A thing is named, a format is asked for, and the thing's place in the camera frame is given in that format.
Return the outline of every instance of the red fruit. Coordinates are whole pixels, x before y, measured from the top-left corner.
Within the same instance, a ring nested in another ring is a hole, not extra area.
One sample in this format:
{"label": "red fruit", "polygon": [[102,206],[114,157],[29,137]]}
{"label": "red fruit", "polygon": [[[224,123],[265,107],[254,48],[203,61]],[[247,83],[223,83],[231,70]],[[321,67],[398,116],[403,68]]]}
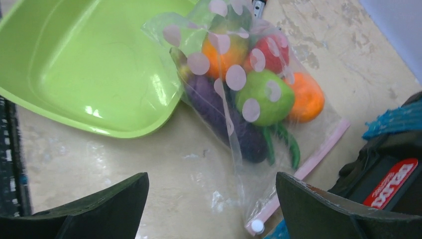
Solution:
{"label": "red fruit", "polygon": [[280,74],[283,72],[284,67],[288,65],[289,46],[287,38],[280,33],[267,35],[259,39],[246,58],[243,68],[246,72],[249,72],[251,70],[262,71],[261,68],[264,67],[275,74]]}

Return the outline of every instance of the red label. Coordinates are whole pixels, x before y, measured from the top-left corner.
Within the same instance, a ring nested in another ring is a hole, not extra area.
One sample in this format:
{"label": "red label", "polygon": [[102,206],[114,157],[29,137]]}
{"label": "red label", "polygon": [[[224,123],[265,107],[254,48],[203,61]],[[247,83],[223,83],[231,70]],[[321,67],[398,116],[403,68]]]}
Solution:
{"label": "red label", "polygon": [[383,209],[413,173],[418,160],[408,158],[394,165],[384,179],[363,202],[363,205]]}

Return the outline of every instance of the countertop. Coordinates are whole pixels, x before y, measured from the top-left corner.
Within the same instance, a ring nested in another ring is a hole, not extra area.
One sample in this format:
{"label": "countertop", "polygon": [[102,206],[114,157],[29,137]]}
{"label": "countertop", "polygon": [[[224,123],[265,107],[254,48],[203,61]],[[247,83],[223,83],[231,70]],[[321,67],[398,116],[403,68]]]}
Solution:
{"label": "countertop", "polygon": [[[15,0],[0,2],[7,13]],[[282,27],[333,107],[351,122],[305,180],[329,189],[363,146],[365,122],[421,87],[358,0],[271,0],[263,18]],[[137,239],[249,237],[236,203],[231,154],[186,105],[156,133],[132,140],[18,111],[35,212],[148,172],[150,190]]]}

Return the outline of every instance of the green plastic tray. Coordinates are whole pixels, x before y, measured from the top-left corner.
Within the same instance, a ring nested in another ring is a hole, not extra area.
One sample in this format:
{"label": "green plastic tray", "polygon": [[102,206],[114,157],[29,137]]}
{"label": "green plastic tray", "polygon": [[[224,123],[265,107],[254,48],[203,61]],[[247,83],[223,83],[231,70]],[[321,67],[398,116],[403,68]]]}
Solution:
{"label": "green plastic tray", "polygon": [[180,100],[157,47],[140,30],[198,0],[21,0],[0,21],[0,95],[82,130],[148,134]]}

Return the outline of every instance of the transparent plastic bag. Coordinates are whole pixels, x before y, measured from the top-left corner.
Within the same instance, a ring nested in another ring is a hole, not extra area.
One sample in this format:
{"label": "transparent plastic bag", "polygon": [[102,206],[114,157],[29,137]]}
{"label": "transparent plastic bag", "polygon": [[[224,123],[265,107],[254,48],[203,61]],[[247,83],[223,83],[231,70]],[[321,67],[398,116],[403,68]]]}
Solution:
{"label": "transparent plastic bag", "polygon": [[297,60],[286,36],[253,16],[249,0],[200,0],[183,17],[164,13],[142,31],[158,44],[177,90],[230,147],[247,229],[278,208],[275,176],[303,179],[348,123]]}

